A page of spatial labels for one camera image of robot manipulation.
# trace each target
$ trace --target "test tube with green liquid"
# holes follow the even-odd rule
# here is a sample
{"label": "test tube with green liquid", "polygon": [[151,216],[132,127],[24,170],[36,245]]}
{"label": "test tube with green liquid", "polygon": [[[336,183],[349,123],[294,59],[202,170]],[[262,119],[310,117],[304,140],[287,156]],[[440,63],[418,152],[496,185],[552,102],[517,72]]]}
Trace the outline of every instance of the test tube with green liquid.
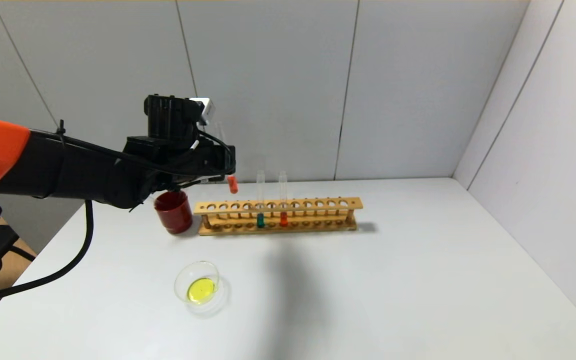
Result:
{"label": "test tube with green liquid", "polygon": [[266,226],[264,223],[264,186],[266,184],[266,174],[263,170],[256,172],[256,205],[257,209],[260,209],[256,214],[256,227],[263,228]]}

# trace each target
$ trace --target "yellow liquid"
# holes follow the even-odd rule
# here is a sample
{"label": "yellow liquid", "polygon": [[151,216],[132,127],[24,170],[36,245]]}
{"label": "yellow liquid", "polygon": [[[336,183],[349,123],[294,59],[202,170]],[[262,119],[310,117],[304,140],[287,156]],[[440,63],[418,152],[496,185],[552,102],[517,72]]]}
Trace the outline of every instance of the yellow liquid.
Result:
{"label": "yellow liquid", "polygon": [[205,303],[210,300],[215,290],[215,283],[210,278],[199,278],[188,287],[188,300],[196,304]]}

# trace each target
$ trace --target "white wall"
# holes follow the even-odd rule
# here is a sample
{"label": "white wall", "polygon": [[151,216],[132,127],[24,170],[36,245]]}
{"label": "white wall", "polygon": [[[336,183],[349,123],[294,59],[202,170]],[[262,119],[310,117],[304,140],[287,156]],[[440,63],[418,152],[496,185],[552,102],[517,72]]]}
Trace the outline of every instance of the white wall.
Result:
{"label": "white wall", "polygon": [[173,1],[0,1],[1,17],[67,134],[123,150],[149,94],[195,95]]}
{"label": "white wall", "polygon": [[[52,131],[55,124],[0,20],[0,120]],[[39,251],[82,205],[81,200],[0,194],[3,217]]]}
{"label": "white wall", "polygon": [[576,305],[576,0],[564,2],[470,193]]}
{"label": "white wall", "polygon": [[532,0],[454,178],[468,189],[528,79],[563,0]]}
{"label": "white wall", "polygon": [[362,0],[336,178],[452,176],[527,5]]}
{"label": "white wall", "polygon": [[237,177],[332,180],[356,0],[178,4],[197,92],[237,146]]}

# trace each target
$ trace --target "red liquid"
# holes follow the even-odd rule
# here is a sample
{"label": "red liquid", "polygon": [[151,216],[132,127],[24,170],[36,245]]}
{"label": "red liquid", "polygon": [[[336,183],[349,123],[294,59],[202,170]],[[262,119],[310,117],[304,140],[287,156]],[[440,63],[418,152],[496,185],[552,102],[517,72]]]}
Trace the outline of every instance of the red liquid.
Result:
{"label": "red liquid", "polygon": [[279,219],[279,225],[283,226],[284,228],[288,226],[288,212],[282,211],[281,218]]}

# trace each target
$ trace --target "glass test tube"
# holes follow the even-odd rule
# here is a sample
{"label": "glass test tube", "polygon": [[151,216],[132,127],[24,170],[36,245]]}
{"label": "glass test tube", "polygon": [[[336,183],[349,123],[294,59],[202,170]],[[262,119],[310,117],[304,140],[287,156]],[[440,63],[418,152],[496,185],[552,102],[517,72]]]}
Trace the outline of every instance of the glass test tube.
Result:
{"label": "glass test tube", "polygon": [[[256,205],[254,207],[258,209],[263,209],[264,204],[264,185],[266,184],[266,174],[263,170],[256,172]],[[264,212],[260,210],[256,214],[256,227],[263,228],[266,224],[264,223]]]}
{"label": "glass test tube", "polygon": [[288,226],[288,176],[286,171],[279,173],[279,207],[281,207],[281,217],[279,218],[279,225],[284,228]]}

